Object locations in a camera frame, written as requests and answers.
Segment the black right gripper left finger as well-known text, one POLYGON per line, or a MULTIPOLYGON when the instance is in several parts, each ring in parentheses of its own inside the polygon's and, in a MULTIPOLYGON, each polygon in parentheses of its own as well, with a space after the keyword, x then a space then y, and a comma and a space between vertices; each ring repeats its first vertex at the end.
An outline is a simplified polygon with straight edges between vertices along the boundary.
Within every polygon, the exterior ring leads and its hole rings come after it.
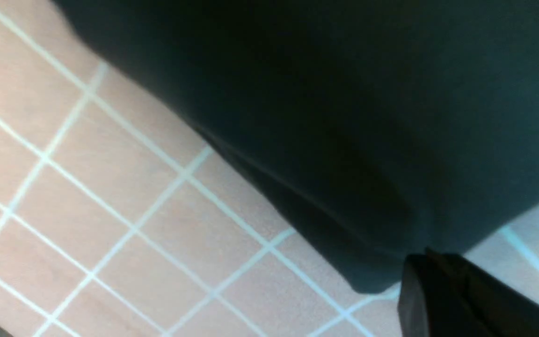
POLYGON ((436 251, 407 256, 398 318, 404 337, 498 337, 481 303, 488 289, 468 263, 436 251))

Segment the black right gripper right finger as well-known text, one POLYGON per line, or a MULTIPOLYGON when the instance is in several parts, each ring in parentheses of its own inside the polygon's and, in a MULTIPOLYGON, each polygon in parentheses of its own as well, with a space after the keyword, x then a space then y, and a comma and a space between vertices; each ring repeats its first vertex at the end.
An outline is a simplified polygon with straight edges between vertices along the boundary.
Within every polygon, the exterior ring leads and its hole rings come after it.
POLYGON ((462 307, 492 337, 539 337, 539 304, 457 254, 446 254, 462 307))

